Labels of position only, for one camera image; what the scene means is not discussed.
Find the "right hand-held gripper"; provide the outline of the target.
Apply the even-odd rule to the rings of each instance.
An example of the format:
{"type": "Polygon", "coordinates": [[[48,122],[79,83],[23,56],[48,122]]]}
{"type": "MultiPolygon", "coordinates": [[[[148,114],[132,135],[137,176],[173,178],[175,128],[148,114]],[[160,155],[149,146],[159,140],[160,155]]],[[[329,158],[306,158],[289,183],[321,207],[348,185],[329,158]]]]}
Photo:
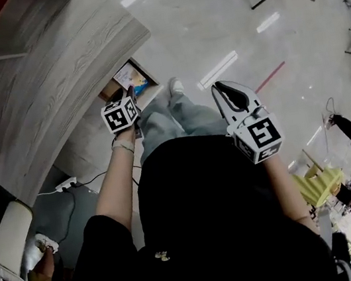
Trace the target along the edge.
{"type": "Polygon", "coordinates": [[[283,142],[279,122],[252,89],[225,80],[215,82],[211,93],[234,145],[252,163],[259,164],[279,152],[283,142]]]}

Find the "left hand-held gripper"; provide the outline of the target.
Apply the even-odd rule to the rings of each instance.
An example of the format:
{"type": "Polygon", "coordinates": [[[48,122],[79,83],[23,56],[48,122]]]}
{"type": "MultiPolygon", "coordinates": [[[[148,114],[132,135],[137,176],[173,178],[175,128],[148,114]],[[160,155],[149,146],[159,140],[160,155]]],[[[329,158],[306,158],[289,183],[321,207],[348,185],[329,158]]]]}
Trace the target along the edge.
{"type": "Polygon", "coordinates": [[[125,130],[134,127],[135,138],[142,138],[142,131],[138,126],[140,119],[140,109],[136,105],[136,92],[134,86],[130,85],[124,96],[124,89],[120,88],[101,110],[101,117],[105,122],[109,132],[114,134],[115,139],[125,130]]]}

